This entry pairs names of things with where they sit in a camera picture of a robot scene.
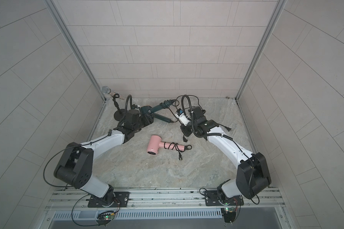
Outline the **pink hair dryer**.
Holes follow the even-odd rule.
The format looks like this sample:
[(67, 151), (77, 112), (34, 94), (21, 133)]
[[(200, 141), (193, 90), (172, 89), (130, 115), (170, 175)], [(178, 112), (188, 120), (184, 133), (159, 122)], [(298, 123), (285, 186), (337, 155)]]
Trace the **pink hair dryer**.
[(160, 148), (184, 152), (192, 149), (192, 146), (183, 146), (179, 145), (178, 143), (163, 142), (160, 136), (152, 135), (147, 146), (147, 153), (150, 155), (157, 155)]

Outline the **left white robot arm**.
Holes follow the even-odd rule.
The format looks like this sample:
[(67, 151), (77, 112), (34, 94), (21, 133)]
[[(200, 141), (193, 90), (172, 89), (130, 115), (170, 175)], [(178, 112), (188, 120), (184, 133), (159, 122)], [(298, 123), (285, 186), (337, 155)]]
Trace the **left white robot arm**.
[(154, 122), (153, 114), (140, 109), (127, 110), (116, 128), (82, 144), (70, 143), (54, 169), (54, 177), (87, 192), (100, 207), (115, 203), (114, 188), (92, 174), (94, 160), (108, 150), (128, 142), (135, 133)]

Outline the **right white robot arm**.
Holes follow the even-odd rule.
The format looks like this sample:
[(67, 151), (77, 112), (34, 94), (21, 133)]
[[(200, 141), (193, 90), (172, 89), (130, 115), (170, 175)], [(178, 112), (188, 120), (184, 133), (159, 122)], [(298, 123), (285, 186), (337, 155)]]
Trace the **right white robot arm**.
[(237, 169), (235, 179), (223, 182), (217, 187), (217, 198), (223, 205), (230, 204), (236, 197), (252, 199), (271, 184), (271, 177), (265, 156), (252, 153), (228, 136), (220, 124), (207, 120), (203, 110), (195, 106), (184, 112), (178, 109), (175, 116), (181, 123), (185, 137), (194, 134), (221, 150)]

